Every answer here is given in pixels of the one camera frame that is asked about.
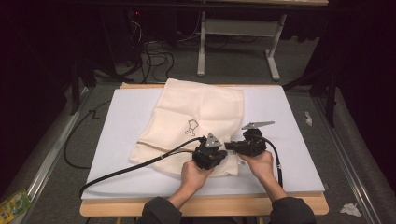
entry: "cable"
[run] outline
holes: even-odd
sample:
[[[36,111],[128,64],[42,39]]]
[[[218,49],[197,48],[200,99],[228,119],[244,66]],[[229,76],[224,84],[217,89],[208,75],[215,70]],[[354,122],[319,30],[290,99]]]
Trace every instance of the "cable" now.
[[[90,187],[90,186],[96,184],[96,183],[99,183],[99,182],[101,182],[101,181],[103,181],[103,180],[106,180],[106,179],[109,179],[109,178],[111,178],[111,177],[114,177],[114,176],[116,176],[116,175],[122,175],[122,174],[125,174],[125,173],[128,173],[128,172],[131,172],[131,171],[133,171],[133,170],[140,169],[140,168],[145,167],[145,166],[148,166],[148,165],[150,165],[150,164],[152,164],[152,163],[154,163],[154,162],[156,162],[156,161],[160,161],[160,160],[162,160],[162,159],[165,159],[165,158],[168,157],[168,156],[177,154],[177,153],[178,153],[178,152],[176,152],[177,150],[179,150],[179,149],[181,149],[182,147],[186,146],[188,143],[191,143],[191,142],[194,142],[194,141],[197,141],[197,140],[198,140],[198,141],[201,141],[202,138],[203,138],[203,137],[192,138],[191,140],[189,140],[189,141],[187,141],[187,142],[181,144],[181,145],[178,146],[178,147],[175,147],[174,149],[172,149],[172,150],[166,152],[165,154],[162,154],[161,156],[159,156],[159,157],[157,157],[157,158],[154,158],[154,159],[151,159],[151,160],[149,160],[149,161],[145,161],[145,162],[143,162],[143,163],[137,164],[137,165],[135,165],[135,166],[131,166],[131,167],[129,167],[129,168],[126,168],[126,169],[123,169],[123,170],[119,170],[119,171],[117,171],[117,172],[114,172],[114,173],[111,173],[111,174],[108,174],[108,175],[104,175],[104,176],[102,176],[102,177],[99,177],[99,178],[97,178],[97,179],[94,179],[93,181],[91,181],[91,182],[89,182],[89,183],[87,183],[86,185],[84,185],[84,186],[81,187],[81,189],[78,191],[78,196],[79,196],[79,198],[81,198],[82,193],[84,192],[84,190],[85,190],[86,188],[88,188],[88,187]]]
[[[103,105],[106,105],[107,103],[111,102],[111,100],[105,101],[103,103],[101,103],[99,106],[97,106],[94,109],[89,110],[89,113],[87,115],[84,116],[84,118],[82,118],[79,123],[73,128],[73,130],[70,132],[69,136],[67,136],[66,141],[64,142],[64,160],[66,161],[66,163],[68,165],[70,165],[71,167],[77,168],[77,169],[82,169],[82,170],[89,170],[91,169],[91,167],[87,167],[87,166],[79,166],[79,165],[75,165],[72,162],[70,162],[69,159],[67,159],[67,146],[69,144],[70,138],[73,136],[73,133],[76,131],[76,129],[79,127],[79,125],[81,125],[81,123],[91,114],[91,113],[95,113],[97,109],[99,109],[100,107],[102,107]]]
[[[152,44],[152,43],[161,43],[161,45],[160,45],[158,48],[156,48],[156,49],[151,49],[151,50],[149,50],[149,44]],[[167,51],[164,51],[164,52],[158,51],[158,49],[161,49],[162,47],[163,47],[163,42],[148,42],[148,43],[146,43],[145,51],[143,51],[143,53],[148,55],[148,57],[147,57],[147,59],[146,59],[146,64],[148,65],[148,72],[147,72],[146,74],[144,74],[144,72],[143,72],[143,70],[142,70],[142,72],[143,72],[143,81],[142,81],[142,83],[147,83],[148,78],[149,78],[149,72],[150,72],[150,70],[151,70],[151,67],[153,67],[152,75],[153,75],[153,77],[154,77],[155,80],[157,80],[157,81],[159,81],[159,82],[165,82],[166,79],[169,78],[169,72],[171,71],[171,69],[172,69],[172,68],[174,67],[174,65],[175,65],[175,58],[174,58],[173,54],[170,53],[170,52],[167,52]],[[154,59],[162,59],[162,61],[159,62],[159,63],[155,63],[155,64],[154,64],[154,63],[153,63],[153,60],[154,60]],[[167,70],[165,71],[165,80],[159,79],[159,78],[156,76],[156,71],[157,71],[157,69],[158,69],[160,66],[163,66],[163,65],[168,64],[169,62],[171,62],[171,65],[170,65],[170,66],[167,68]]]
[[[274,144],[273,144],[272,142],[270,142],[270,140],[268,140],[268,139],[266,139],[266,138],[264,138],[264,137],[262,137],[262,139],[263,139],[265,142],[267,142],[267,143],[272,147],[272,149],[273,149],[274,152],[275,152],[276,169],[277,169],[277,182],[279,183],[280,187],[283,188],[282,166],[280,165],[279,157],[278,157],[278,155],[277,155],[277,150],[276,150]]]

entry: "cream cloth bag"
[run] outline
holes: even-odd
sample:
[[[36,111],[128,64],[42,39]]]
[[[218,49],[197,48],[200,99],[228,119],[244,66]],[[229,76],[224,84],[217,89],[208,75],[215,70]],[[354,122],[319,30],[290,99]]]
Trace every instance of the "cream cloth bag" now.
[[[223,144],[230,141],[242,121],[244,96],[240,90],[169,78],[154,110],[148,127],[135,144],[130,160],[145,162],[180,146],[188,140],[213,133]],[[182,149],[193,152],[195,141]],[[181,174],[192,153],[178,153],[153,163],[159,171]],[[236,155],[229,153],[213,176],[238,175]]]

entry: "white surface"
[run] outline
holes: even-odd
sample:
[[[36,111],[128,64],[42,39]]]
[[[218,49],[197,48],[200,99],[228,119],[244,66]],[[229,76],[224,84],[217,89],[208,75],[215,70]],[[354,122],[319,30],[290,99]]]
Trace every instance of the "white surface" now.
[[[324,191],[318,171],[308,153],[283,89],[276,85],[235,88],[243,90],[245,95],[245,115],[241,128],[249,122],[271,120],[275,122],[275,124],[261,127],[260,130],[263,136],[276,146],[282,164],[285,191]],[[162,89],[115,90],[88,182],[134,165],[128,160],[131,149],[149,124],[151,111],[161,92]],[[233,140],[243,140],[242,133],[242,130],[237,132]],[[271,146],[267,144],[267,147],[273,152]],[[239,168],[238,176],[209,178],[196,195],[265,192],[247,165],[241,164]],[[82,199],[169,196],[179,185],[179,175],[167,175],[145,167],[87,188]]]

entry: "desk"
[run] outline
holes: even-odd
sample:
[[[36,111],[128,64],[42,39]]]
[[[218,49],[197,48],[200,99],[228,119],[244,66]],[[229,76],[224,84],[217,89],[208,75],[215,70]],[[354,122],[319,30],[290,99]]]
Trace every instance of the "desk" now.
[[[162,91],[153,87],[158,86],[122,86],[121,90],[115,91],[88,181],[134,165],[128,160],[129,154],[146,128],[150,111]],[[327,214],[329,207],[323,195],[323,185],[283,89],[275,85],[230,88],[244,91],[245,107],[249,109],[245,110],[243,123],[259,118],[276,122],[276,125],[263,129],[262,133],[278,150],[285,191],[290,196],[303,198],[316,215]],[[242,139],[242,130],[232,138],[238,139]],[[183,206],[183,215],[268,215],[272,207],[263,187],[247,165],[241,165],[239,170],[238,176],[209,178],[196,196]],[[117,176],[86,189],[80,213],[84,217],[139,217],[148,200],[158,195],[169,196],[178,188],[179,181],[178,175],[162,174],[149,167]]]
[[[327,6],[327,0],[211,0],[210,2],[230,2],[230,3],[253,3],[253,4],[279,4],[295,6]],[[282,14],[278,21],[237,21],[237,20],[217,20],[207,19],[205,12],[201,15],[201,43],[198,55],[198,77],[205,75],[205,35],[250,35],[268,36],[273,38],[270,49],[265,50],[265,58],[271,71],[273,81],[279,81],[280,76],[276,68],[274,54],[277,43],[285,25],[287,14]]]

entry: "person's right hand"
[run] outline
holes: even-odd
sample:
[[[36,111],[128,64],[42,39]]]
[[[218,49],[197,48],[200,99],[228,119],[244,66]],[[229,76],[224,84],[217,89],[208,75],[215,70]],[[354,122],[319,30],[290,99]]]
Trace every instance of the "person's right hand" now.
[[[247,162],[251,173],[253,173],[261,182],[264,178],[274,177],[274,158],[271,152],[265,150],[262,154],[256,157],[249,157],[241,154],[238,155],[242,160]]]

